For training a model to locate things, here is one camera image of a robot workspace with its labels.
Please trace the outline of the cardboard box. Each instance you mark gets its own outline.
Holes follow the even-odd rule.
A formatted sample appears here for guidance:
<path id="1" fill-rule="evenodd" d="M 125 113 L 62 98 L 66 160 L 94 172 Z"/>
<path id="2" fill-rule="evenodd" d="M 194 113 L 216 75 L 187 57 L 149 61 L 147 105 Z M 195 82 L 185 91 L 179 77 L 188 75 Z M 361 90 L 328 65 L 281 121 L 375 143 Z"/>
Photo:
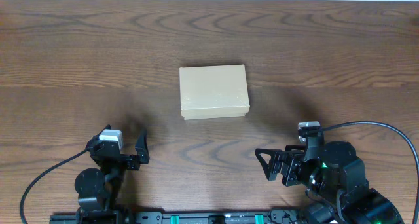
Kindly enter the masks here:
<path id="1" fill-rule="evenodd" d="M 250 109 L 244 65 L 181 67 L 179 90 L 185 120 L 243 117 Z"/>

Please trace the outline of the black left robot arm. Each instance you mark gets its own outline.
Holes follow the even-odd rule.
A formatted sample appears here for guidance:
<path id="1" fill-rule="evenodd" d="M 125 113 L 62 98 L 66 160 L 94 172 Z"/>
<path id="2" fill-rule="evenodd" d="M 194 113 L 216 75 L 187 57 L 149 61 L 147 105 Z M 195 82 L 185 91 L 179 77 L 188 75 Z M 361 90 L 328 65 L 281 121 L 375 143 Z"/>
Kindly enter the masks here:
<path id="1" fill-rule="evenodd" d="M 117 207 L 117 198 L 126 171 L 138 171 L 142 164 L 150 160 L 147 147 L 147 132 L 141 132 L 134 146 L 134 154 L 124 154 L 124 140 L 120 130 L 105 127 L 86 144 L 86 151 L 97 168 L 83 170 L 75 179 L 75 190 L 82 219 L 107 217 L 120 221 L 127 214 Z"/>

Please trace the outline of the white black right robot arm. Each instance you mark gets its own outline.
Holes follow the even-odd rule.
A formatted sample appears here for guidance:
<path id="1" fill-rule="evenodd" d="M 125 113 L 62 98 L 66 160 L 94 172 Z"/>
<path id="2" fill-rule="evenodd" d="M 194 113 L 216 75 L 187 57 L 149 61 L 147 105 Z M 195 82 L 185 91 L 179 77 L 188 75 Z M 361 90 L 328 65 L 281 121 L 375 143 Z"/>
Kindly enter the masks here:
<path id="1" fill-rule="evenodd" d="M 304 185 L 317 200 L 300 210 L 297 223 L 402 223 L 397 208 L 370 188 L 364 162 L 348 142 L 309 141 L 280 149 L 256 149 L 267 180 L 282 175 L 286 187 Z"/>

